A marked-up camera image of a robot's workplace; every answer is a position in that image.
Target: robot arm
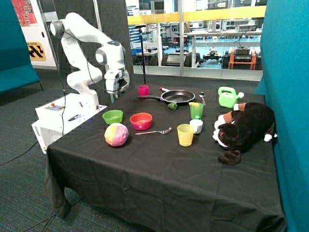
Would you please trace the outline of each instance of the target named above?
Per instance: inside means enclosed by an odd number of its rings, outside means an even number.
[[[68,75],[67,81],[70,87],[82,95],[84,106],[98,107],[97,93],[88,86],[100,81],[102,72],[87,61],[78,40],[102,45],[96,51],[96,59],[99,64],[107,67],[104,78],[108,93],[118,97],[118,91],[128,88],[130,79],[124,65],[125,50],[119,42],[113,41],[76,13],[69,13],[65,19],[53,21],[50,28],[55,37],[63,35],[61,43],[67,59],[70,65],[79,69]]]

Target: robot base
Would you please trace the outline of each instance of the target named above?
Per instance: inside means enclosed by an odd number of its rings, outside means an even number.
[[[35,109],[39,120],[32,124],[33,131],[44,154],[47,147],[99,113],[106,106],[100,105],[97,110],[85,110],[80,101],[80,94],[68,94],[46,105]]]

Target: fork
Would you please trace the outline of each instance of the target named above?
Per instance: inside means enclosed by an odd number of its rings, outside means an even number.
[[[158,132],[158,133],[161,133],[161,134],[166,134],[166,133],[169,133],[170,131],[172,130],[172,127],[166,129],[166,130],[156,130],[156,131],[148,131],[148,132],[137,132],[135,134],[150,134],[150,133],[155,133],[155,132]]]

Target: red bowl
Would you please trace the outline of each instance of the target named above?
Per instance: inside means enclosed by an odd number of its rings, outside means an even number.
[[[149,113],[137,113],[130,117],[130,122],[137,131],[150,128],[152,120],[153,117]]]

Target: colorful ball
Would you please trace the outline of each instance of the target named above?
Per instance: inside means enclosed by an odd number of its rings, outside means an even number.
[[[121,123],[112,123],[105,131],[105,141],[111,146],[122,146],[129,136],[129,131]]]

